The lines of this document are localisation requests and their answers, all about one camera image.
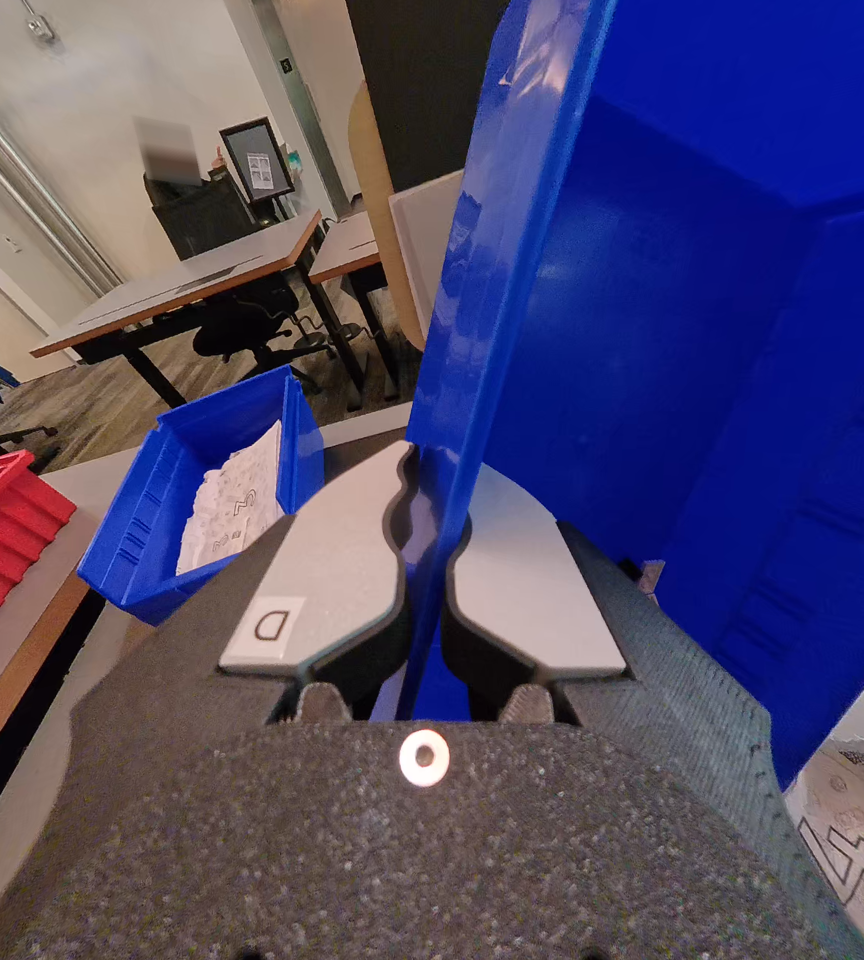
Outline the blue plastic bin holding bricks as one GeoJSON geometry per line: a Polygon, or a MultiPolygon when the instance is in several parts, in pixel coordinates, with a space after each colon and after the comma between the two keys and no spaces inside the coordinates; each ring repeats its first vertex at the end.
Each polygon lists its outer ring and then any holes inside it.
{"type": "Polygon", "coordinates": [[[478,60],[400,711],[488,465],[665,562],[787,788],[864,691],[864,2],[506,2],[478,60]]]}

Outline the blue plastic bin holding paper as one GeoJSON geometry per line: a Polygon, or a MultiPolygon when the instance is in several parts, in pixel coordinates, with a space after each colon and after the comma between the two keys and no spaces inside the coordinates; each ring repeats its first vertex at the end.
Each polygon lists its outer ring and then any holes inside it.
{"type": "Polygon", "coordinates": [[[181,535],[208,471],[281,425],[276,498],[295,514],[324,485],[323,443],[287,366],[248,378],[157,419],[143,440],[78,576],[118,609],[157,626],[231,563],[177,575],[181,535]]]}

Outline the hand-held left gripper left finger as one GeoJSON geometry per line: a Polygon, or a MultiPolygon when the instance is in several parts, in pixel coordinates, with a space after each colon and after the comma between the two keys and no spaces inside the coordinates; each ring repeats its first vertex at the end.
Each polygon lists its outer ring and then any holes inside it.
{"type": "Polygon", "coordinates": [[[417,469],[417,448],[397,440],[298,510],[222,651],[223,673],[329,683],[353,705],[407,661],[402,548],[417,469]]]}

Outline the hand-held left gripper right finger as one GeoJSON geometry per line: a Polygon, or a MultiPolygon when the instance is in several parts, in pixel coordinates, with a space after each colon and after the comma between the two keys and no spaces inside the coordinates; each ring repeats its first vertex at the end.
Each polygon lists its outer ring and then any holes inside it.
{"type": "Polygon", "coordinates": [[[613,680],[628,664],[553,514],[482,465],[442,599],[442,656],[480,712],[522,685],[613,680]]]}

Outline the brown background desk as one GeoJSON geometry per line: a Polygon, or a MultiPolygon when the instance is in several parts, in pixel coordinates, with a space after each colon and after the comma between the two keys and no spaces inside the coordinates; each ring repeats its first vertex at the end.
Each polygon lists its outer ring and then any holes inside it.
{"type": "Polygon", "coordinates": [[[142,347],[176,336],[178,321],[169,320],[158,327],[142,326],[132,332],[128,329],[187,305],[208,301],[259,278],[296,271],[349,378],[345,390],[346,409],[359,410],[365,390],[366,365],[342,335],[338,316],[327,295],[309,276],[313,238],[321,222],[319,209],[303,210],[284,222],[180,261],[161,272],[119,285],[33,347],[30,356],[43,358],[73,350],[89,364],[122,356],[162,402],[174,409],[186,399],[142,352],[142,347]]]}

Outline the crumpled white paper bags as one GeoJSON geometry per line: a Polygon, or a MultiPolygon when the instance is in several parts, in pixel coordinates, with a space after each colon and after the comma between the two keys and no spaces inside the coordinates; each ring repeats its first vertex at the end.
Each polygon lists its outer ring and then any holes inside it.
{"type": "Polygon", "coordinates": [[[181,534],[176,575],[239,554],[282,518],[276,496],[281,436],[278,420],[204,474],[181,534]]]}

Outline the metal pipes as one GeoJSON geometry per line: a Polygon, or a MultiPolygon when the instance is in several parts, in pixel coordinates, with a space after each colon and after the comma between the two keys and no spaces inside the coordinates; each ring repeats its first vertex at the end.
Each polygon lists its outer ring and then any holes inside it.
{"type": "Polygon", "coordinates": [[[1,124],[0,191],[92,293],[102,296],[123,283],[1,124]]]}

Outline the black office chair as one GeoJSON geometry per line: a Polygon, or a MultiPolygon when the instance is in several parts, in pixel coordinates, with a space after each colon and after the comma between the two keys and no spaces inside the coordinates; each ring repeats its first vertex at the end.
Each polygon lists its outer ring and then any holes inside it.
{"type": "Polygon", "coordinates": [[[337,354],[324,334],[305,331],[297,315],[299,306],[298,297],[289,286],[251,294],[216,295],[206,303],[205,321],[194,336],[193,350],[200,357],[220,357],[223,363],[234,354],[252,354],[255,365],[242,381],[286,367],[312,393],[318,393],[318,382],[294,367],[294,361],[321,353],[335,359],[337,354]],[[285,321],[295,322],[301,336],[295,346],[273,350],[269,346],[271,340],[291,336],[291,331],[283,327],[285,321]]]}

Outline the wood edged side table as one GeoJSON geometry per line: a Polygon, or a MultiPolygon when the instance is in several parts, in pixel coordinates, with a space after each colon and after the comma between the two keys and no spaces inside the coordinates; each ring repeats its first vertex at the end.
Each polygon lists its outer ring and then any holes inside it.
{"type": "Polygon", "coordinates": [[[138,448],[48,473],[77,510],[0,606],[0,797],[105,602],[77,573],[138,448]]]}

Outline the black cabinet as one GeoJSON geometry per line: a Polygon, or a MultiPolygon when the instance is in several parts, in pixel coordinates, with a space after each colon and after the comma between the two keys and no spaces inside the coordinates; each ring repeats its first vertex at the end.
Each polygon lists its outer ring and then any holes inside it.
{"type": "Polygon", "coordinates": [[[210,171],[198,184],[143,175],[152,212],[179,260],[187,260],[260,229],[228,169],[210,171]]]}

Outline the grey top background desk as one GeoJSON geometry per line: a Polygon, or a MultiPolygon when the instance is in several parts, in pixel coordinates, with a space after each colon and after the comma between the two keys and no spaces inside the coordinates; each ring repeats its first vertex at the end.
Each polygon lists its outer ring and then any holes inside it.
{"type": "Polygon", "coordinates": [[[388,281],[366,211],[333,223],[325,234],[309,271],[309,281],[317,289],[334,279],[348,281],[366,319],[386,370],[384,400],[397,400],[400,386],[397,358],[368,298],[369,294],[386,289],[388,281]]]}

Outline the black framed sign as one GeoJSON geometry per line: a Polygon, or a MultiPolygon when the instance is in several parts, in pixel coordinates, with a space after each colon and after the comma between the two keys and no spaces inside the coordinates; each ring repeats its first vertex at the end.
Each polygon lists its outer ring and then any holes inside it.
{"type": "Polygon", "coordinates": [[[270,124],[263,116],[220,130],[252,214],[261,223],[278,223],[294,216],[282,198],[294,192],[289,167],[270,124]]]}

